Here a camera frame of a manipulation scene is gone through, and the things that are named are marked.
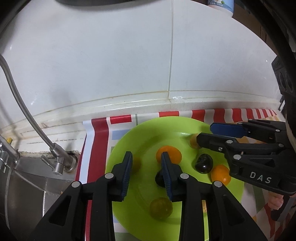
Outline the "person's right hand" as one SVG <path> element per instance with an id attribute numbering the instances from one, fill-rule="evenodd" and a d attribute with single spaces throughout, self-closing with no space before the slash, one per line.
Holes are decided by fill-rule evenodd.
<path id="1" fill-rule="evenodd" d="M 279 210 L 283 205 L 283 195 L 269 192 L 267 204 L 271 209 Z"/>

